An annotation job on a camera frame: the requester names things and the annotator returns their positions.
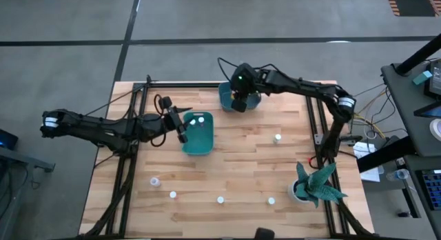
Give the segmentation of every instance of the potted plant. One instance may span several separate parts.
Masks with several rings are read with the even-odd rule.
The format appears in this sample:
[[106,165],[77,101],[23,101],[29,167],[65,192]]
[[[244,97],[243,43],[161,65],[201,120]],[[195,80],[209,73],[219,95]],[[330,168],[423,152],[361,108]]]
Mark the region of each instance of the potted plant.
[[302,203],[309,203],[309,201],[312,201],[316,205],[316,208],[318,207],[318,199],[338,203],[339,199],[347,197],[347,195],[331,186],[325,185],[329,176],[331,176],[335,169],[336,163],[332,163],[321,170],[317,170],[308,175],[305,172],[303,165],[298,162],[298,179],[288,187],[288,195],[294,201]]

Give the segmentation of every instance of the white flower pot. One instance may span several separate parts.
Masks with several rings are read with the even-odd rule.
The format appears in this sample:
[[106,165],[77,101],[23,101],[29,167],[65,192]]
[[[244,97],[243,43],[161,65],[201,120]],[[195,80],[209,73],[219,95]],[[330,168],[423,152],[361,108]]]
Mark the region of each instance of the white flower pot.
[[299,199],[294,193],[294,186],[296,185],[297,180],[295,180],[291,185],[288,186],[288,196],[293,202],[297,203],[309,203],[308,200]]

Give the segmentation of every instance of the teal bowl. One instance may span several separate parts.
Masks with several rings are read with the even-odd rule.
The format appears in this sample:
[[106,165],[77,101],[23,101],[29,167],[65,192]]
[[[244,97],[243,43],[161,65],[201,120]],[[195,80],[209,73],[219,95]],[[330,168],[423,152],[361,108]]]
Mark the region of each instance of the teal bowl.
[[[220,104],[222,105],[222,109],[225,112],[234,112],[232,108],[232,89],[229,86],[229,82],[219,84],[219,99]],[[247,99],[247,110],[253,110],[260,103],[261,97],[260,94],[250,94]]]
[[[203,123],[199,123],[199,117],[204,118]],[[185,135],[188,141],[182,146],[182,151],[189,155],[206,155],[214,147],[214,120],[209,112],[187,112],[184,114],[184,121],[194,118],[196,123],[188,125]]]

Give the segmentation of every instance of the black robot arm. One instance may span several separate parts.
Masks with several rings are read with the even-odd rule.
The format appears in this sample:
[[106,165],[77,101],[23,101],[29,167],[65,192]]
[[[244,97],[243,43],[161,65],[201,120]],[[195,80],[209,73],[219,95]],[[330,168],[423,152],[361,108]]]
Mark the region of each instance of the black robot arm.
[[107,146],[114,154],[131,153],[135,141],[148,142],[167,132],[176,130],[181,143],[187,142],[187,127],[179,113],[191,108],[172,106],[169,97],[160,98],[162,114],[144,114],[132,119],[109,120],[77,114],[64,109],[43,113],[40,131],[43,137],[70,135],[88,140],[97,146]]
[[231,89],[234,91],[232,108],[244,112],[249,94],[256,92],[271,93],[290,92],[314,97],[325,102],[329,112],[334,117],[329,132],[323,136],[320,152],[324,157],[336,157],[340,147],[340,133],[345,123],[352,119],[356,100],[339,85],[321,84],[305,81],[301,78],[288,77],[279,69],[268,70],[253,68],[247,63],[237,67],[231,77]]

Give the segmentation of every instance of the wooden table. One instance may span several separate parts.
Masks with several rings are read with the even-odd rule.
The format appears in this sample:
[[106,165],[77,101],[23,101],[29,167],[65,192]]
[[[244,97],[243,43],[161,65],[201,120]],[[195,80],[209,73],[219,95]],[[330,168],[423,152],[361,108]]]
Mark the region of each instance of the wooden table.
[[[130,91],[132,85],[133,82],[117,82],[112,99]],[[155,112],[156,93],[170,96],[180,108],[212,113],[215,146],[207,156],[187,156],[181,152],[175,132],[167,134],[167,141],[160,148],[150,143],[140,145],[126,237],[252,238],[257,227],[274,230],[278,238],[329,236],[323,202],[315,209],[313,203],[294,203],[287,196],[287,186],[297,179],[297,161],[307,172],[313,172],[307,164],[315,152],[305,97],[289,93],[263,95],[257,109],[241,114],[223,112],[214,88],[150,88],[146,112]],[[129,102],[127,96],[111,104],[108,118],[122,117]],[[327,110],[326,115],[331,123]],[[282,135],[278,145],[272,142],[275,134]],[[107,149],[99,150],[96,161],[110,155]],[[356,160],[339,154],[336,162],[342,191],[349,196],[346,204],[373,232]],[[87,232],[107,208],[117,163],[115,157],[93,172],[80,233]],[[152,177],[161,180],[159,188],[150,185]],[[177,192],[176,199],[169,197],[173,190]],[[224,204],[217,204],[218,196],[225,198]],[[276,200],[272,206],[266,203],[269,197]],[[340,230],[336,205],[333,212]],[[120,213],[121,209],[116,214],[116,229]]]

